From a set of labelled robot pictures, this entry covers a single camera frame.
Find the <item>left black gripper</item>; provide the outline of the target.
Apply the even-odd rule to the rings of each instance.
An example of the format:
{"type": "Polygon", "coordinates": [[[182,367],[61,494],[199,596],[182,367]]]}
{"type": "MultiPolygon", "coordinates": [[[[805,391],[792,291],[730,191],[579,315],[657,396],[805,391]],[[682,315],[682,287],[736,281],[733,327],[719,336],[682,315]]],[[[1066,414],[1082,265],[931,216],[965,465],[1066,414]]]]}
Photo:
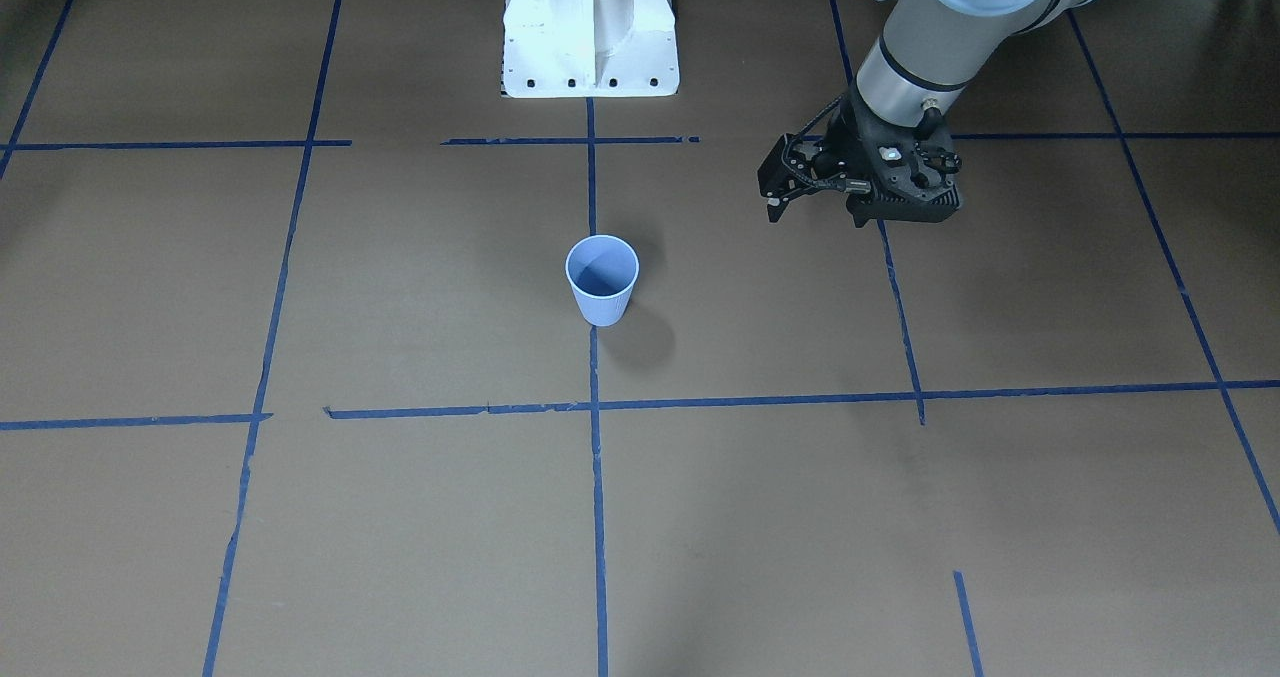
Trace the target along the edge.
{"type": "Polygon", "coordinates": [[[879,148],[896,148],[899,141],[899,125],[883,122],[860,97],[844,97],[832,109],[813,157],[812,148],[791,136],[780,136],[756,171],[768,220],[780,221],[790,203],[815,195],[817,189],[837,189],[837,180],[868,184],[846,198],[845,207],[856,229],[879,220],[878,200],[887,197],[890,180],[890,166],[879,148]]]}

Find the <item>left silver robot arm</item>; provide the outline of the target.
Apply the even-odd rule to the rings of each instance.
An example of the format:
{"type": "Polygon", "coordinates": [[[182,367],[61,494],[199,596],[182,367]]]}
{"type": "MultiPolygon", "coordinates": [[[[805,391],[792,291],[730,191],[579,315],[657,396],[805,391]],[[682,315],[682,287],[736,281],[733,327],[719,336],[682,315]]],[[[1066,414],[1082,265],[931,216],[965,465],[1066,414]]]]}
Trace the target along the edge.
{"type": "Polygon", "coordinates": [[[876,0],[893,8],[847,90],[806,129],[780,136],[756,171],[769,221],[823,191],[856,227],[940,223],[963,209],[947,115],[1010,36],[1096,0],[876,0]]]}

